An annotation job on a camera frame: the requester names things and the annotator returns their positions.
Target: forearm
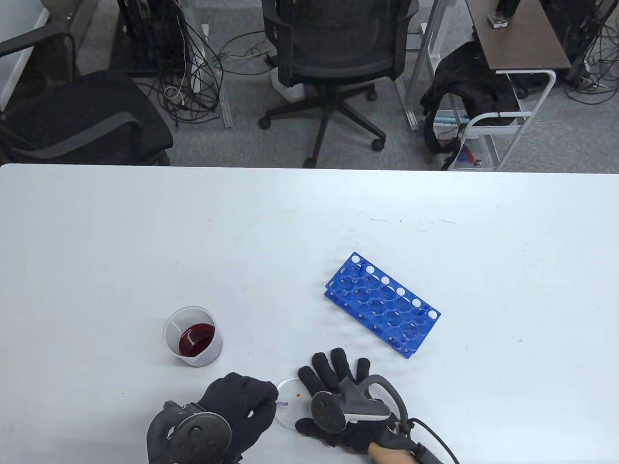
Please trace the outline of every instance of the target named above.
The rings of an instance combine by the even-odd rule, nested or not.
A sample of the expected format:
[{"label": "forearm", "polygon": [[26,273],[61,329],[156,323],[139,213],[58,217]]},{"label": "forearm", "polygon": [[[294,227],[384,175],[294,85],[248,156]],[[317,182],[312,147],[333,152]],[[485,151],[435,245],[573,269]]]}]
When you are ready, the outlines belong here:
[{"label": "forearm", "polygon": [[409,451],[390,450],[383,448],[376,443],[371,443],[368,454],[376,464],[417,464],[415,458]]}]

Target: red liquid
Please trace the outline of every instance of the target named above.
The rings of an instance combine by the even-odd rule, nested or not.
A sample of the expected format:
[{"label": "red liquid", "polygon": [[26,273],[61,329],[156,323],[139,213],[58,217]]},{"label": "red liquid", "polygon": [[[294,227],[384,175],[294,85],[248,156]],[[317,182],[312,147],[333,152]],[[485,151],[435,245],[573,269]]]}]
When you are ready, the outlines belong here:
[{"label": "red liquid", "polygon": [[196,324],[185,330],[178,342],[181,356],[193,358],[206,350],[215,336],[215,327],[210,324]]}]

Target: black bag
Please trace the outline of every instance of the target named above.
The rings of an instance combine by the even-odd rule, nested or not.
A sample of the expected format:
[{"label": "black bag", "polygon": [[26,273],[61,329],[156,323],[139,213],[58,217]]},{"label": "black bag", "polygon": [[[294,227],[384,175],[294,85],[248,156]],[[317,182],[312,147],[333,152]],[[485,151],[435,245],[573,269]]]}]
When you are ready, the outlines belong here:
[{"label": "black bag", "polygon": [[[489,68],[482,46],[478,42],[467,42],[443,58],[436,67],[434,82],[422,97],[421,104],[426,117],[423,128],[426,145],[433,153],[452,154],[446,161],[446,166],[443,166],[445,169],[460,151],[457,137],[446,145],[441,145],[434,133],[436,112],[441,100],[448,93],[462,99],[469,119],[484,113],[520,111],[509,79]],[[484,119],[483,124],[507,126],[512,121],[514,118],[491,118]]]}]

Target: black glove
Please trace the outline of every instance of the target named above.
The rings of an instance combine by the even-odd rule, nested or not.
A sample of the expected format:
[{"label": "black glove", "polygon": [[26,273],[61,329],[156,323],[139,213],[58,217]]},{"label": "black glove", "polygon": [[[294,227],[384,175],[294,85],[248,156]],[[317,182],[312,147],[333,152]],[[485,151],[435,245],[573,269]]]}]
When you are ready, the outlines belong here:
[{"label": "black glove", "polygon": [[233,461],[253,446],[275,418],[277,387],[235,372],[209,385],[198,404],[226,419],[232,430],[227,457]]},{"label": "black glove", "polygon": [[[344,377],[349,377],[358,385],[370,374],[370,360],[360,358],[357,361],[357,378],[352,376],[350,366],[346,360],[346,353],[341,348],[335,348],[331,351],[331,363],[333,369],[327,361],[327,356],[324,353],[316,353],[311,358],[312,366],[316,372],[309,366],[303,366],[299,369],[299,379],[308,389],[311,396],[316,392],[331,392],[340,393],[339,382]],[[368,447],[376,437],[378,437],[388,427],[393,430],[396,426],[397,418],[395,415],[384,421],[359,421],[357,424],[348,423],[344,432],[339,434],[328,434],[316,425],[314,419],[305,418],[299,419],[295,427],[299,433],[314,438],[320,438],[326,441],[329,445],[344,444],[352,449],[367,454]]]}]

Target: black office chair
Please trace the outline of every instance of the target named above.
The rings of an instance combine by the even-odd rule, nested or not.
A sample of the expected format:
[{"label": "black office chair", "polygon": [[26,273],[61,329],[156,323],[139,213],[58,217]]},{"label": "black office chair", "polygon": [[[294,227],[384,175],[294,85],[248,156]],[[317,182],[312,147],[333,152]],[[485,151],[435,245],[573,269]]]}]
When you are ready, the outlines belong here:
[{"label": "black office chair", "polygon": [[73,44],[73,81],[18,101],[0,121],[0,165],[59,163],[169,165],[172,134],[126,75],[99,71],[76,78],[74,39],[62,23],[0,43],[0,58],[54,37]]},{"label": "black office chair", "polygon": [[260,128],[268,129],[274,116],[321,108],[314,152],[303,163],[314,168],[329,117],[338,111],[374,134],[372,148],[380,152],[385,133],[345,102],[361,93],[375,101],[374,84],[344,91],[340,86],[385,76],[396,80],[404,71],[409,21],[418,10],[417,0],[262,0],[264,30],[277,48],[279,82],[312,84],[319,95],[268,110]]}]

